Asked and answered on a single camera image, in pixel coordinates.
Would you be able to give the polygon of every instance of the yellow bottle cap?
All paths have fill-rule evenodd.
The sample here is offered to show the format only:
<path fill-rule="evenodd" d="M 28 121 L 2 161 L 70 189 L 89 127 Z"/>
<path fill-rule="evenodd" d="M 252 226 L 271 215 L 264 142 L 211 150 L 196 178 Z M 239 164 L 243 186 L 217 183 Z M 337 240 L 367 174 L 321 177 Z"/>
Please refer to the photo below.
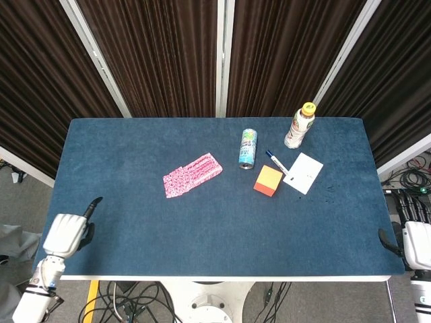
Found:
<path fill-rule="evenodd" d="M 316 105 L 312 102 L 305 102 L 301 112 L 305 116 L 312 116 L 316 112 Z"/>

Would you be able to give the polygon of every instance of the sticky note pad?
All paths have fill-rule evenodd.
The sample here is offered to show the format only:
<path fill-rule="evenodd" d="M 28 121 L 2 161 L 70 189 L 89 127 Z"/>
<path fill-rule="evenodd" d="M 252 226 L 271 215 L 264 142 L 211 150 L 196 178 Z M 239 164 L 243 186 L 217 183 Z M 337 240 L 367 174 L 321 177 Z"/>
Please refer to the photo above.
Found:
<path fill-rule="evenodd" d="M 268 196 L 273 196 L 282 176 L 283 173 L 264 165 L 256 180 L 254 189 Z"/>

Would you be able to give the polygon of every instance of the blue table surface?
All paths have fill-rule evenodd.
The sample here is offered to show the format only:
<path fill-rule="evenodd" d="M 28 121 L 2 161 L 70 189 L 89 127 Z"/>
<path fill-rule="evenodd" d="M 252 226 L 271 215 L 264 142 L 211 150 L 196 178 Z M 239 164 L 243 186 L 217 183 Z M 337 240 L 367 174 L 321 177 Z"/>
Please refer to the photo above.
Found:
<path fill-rule="evenodd" d="M 92 216 L 92 243 L 65 275 L 295 277 L 395 275 L 402 261 L 362 120 L 316 118 L 298 149 L 291 118 L 84 118 L 69 128 L 42 241 L 57 213 Z M 258 133 L 255 167 L 238 167 L 242 131 Z M 307 195 L 253 186 L 262 166 L 290 168 L 302 152 L 323 163 Z M 215 178 L 173 199 L 163 175 L 210 152 Z M 36 262 L 46 254 L 39 247 Z"/>

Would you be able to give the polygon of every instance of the dark brown curtain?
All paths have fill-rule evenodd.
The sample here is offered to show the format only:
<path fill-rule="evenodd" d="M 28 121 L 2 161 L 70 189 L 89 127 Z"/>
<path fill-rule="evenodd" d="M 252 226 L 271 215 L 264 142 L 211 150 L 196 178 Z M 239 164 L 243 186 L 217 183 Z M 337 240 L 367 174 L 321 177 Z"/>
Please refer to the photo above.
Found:
<path fill-rule="evenodd" d="M 364 3 L 236 0 L 227 116 L 290 116 L 314 99 Z"/>
<path fill-rule="evenodd" d="M 79 0 L 133 116 L 214 116 L 217 1 Z"/>
<path fill-rule="evenodd" d="M 0 145 L 55 177 L 72 118 L 119 116 L 57 1 L 0 1 Z"/>
<path fill-rule="evenodd" d="M 364 120 L 377 166 L 431 133 L 431 1 L 384 0 L 318 107 Z"/>

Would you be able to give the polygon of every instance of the white paper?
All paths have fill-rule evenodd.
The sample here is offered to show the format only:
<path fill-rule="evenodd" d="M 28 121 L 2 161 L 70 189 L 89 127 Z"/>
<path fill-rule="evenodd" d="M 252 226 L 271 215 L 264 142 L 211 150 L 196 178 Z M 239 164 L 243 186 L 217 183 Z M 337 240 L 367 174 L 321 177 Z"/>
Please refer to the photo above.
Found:
<path fill-rule="evenodd" d="M 290 168 L 290 176 L 285 176 L 283 182 L 306 195 L 322 167 L 322 163 L 301 153 Z"/>

